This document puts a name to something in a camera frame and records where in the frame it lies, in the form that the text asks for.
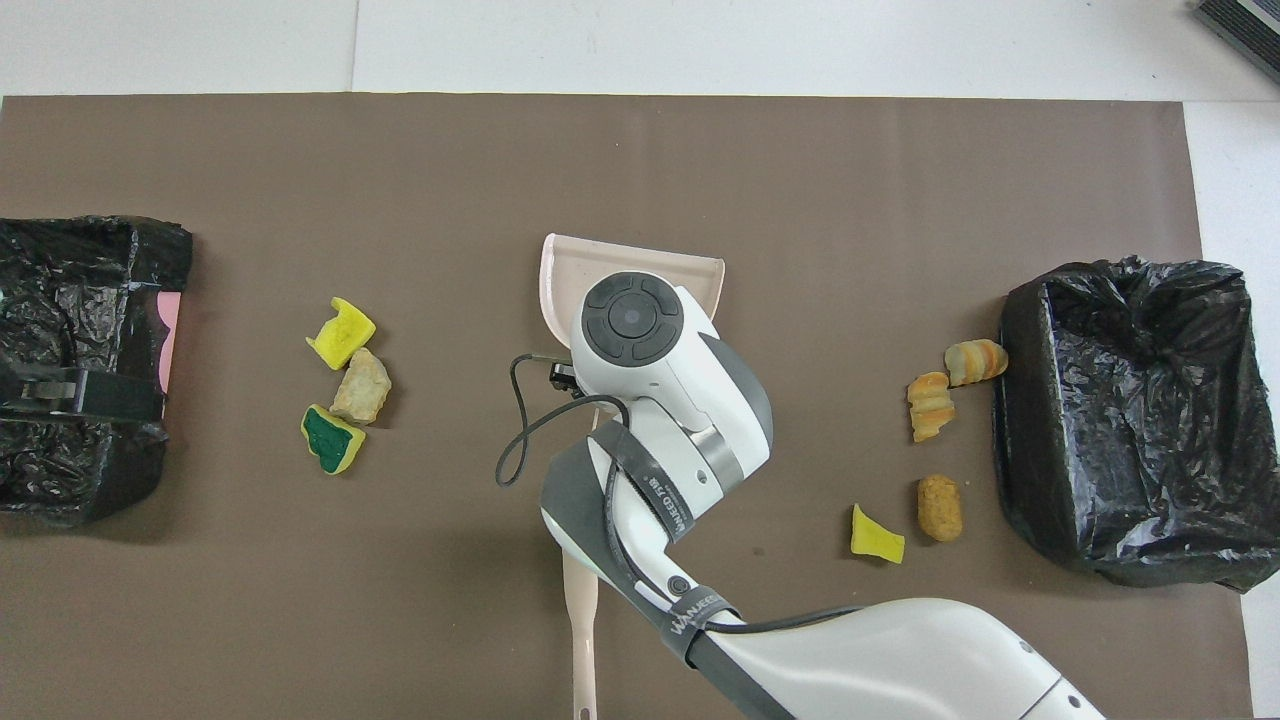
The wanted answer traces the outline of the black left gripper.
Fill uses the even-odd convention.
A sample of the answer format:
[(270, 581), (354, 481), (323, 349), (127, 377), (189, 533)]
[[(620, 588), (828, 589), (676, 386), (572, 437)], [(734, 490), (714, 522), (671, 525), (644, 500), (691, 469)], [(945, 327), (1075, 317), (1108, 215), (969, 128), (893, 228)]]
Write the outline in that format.
[(163, 418), (157, 380), (79, 368), (4, 368), (3, 409), (78, 409), (86, 418)]

